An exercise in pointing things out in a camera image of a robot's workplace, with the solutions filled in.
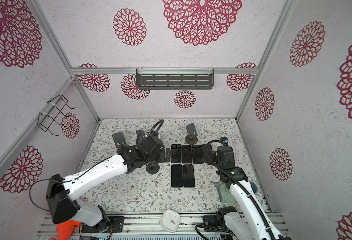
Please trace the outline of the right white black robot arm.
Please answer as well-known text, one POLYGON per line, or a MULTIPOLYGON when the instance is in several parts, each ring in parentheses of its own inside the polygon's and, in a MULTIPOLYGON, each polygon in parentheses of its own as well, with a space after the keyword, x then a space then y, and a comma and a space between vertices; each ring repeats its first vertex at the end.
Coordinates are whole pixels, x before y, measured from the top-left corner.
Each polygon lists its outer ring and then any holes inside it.
POLYGON ((218 209, 218 226, 196 225, 195 231, 203 239, 200 229, 234 235, 239 240, 290 240, 275 227, 258 202, 244 170, 235 166, 233 148, 220 140, 202 144, 205 162, 215 166, 217 175, 240 205, 244 217, 234 208, 218 209))

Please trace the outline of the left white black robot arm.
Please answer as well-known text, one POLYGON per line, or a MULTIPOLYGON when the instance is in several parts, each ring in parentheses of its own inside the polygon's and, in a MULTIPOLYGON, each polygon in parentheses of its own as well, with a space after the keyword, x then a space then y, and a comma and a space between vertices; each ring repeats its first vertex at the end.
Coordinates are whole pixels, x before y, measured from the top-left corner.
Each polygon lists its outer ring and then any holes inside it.
POLYGON ((95 228, 98 232, 110 226, 102 206, 94 206, 81 200, 81 196, 95 186, 109 179, 132 173, 136 169, 146 167, 146 171, 154 175, 159 169, 161 152, 165 145, 159 138, 159 130, 164 120, 153 125, 141 142, 130 146, 122 132, 114 133, 113 140, 117 153, 107 157, 82 172, 62 177, 56 174, 48 179, 46 192, 47 211, 54 224, 76 221, 95 228))

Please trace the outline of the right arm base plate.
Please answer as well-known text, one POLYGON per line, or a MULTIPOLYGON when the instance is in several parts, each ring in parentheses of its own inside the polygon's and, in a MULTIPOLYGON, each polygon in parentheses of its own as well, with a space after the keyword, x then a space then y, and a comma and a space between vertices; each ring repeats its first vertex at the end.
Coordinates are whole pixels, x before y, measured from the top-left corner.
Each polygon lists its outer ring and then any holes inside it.
POLYGON ((213 232, 213 229, 220 229, 225 231, 231 231, 225 224, 224 218, 220 215, 204 215, 203 216, 203 226, 207 232, 213 232))

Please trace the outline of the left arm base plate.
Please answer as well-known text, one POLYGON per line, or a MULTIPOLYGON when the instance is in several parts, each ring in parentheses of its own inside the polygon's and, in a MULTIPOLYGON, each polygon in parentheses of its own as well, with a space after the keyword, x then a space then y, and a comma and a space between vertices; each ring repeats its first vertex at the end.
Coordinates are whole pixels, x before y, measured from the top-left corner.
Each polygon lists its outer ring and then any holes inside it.
POLYGON ((125 217, 109 216, 108 219, 108 221, 106 219, 101 220, 93 227, 83 225, 81 233, 121 233, 123 230, 125 217))

